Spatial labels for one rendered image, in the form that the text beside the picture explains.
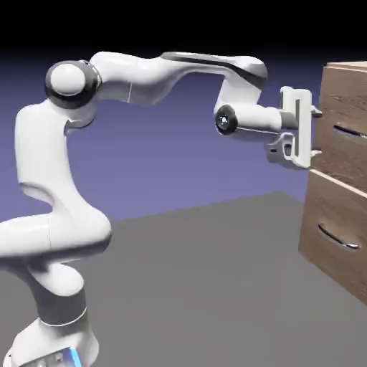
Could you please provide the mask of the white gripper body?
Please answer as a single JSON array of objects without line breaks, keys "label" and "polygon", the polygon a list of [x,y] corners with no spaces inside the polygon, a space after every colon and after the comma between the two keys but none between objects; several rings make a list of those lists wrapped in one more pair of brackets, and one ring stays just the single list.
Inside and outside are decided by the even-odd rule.
[{"label": "white gripper body", "polygon": [[280,90],[282,109],[294,116],[296,134],[284,132],[280,136],[282,154],[286,161],[298,167],[309,168],[311,162],[312,94],[306,89],[284,86]]}]

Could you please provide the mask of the wooden drawer front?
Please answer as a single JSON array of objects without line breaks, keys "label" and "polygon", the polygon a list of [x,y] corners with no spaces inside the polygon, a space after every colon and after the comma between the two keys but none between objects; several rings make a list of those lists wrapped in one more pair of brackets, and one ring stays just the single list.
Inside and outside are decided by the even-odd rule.
[{"label": "wooden drawer front", "polygon": [[[340,246],[318,224],[347,243]],[[311,170],[300,230],[299,252],[367,306],[367,194]]]},{"label": "wooden drawer front", "polygon": [[329,62],[323,68],[313,147],[313,168],[367,192],[367,139],[336,131],[342,125],[367,135],[367,61]]}]

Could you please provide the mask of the light wood cabinet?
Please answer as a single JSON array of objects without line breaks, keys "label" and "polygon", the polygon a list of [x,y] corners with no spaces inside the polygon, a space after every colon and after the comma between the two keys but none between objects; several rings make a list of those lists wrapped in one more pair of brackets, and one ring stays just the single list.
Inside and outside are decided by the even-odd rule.
[{"label": "light wood cabinet", "polygon": [[299,252],[367,306],[367,61],[323,68]]}]

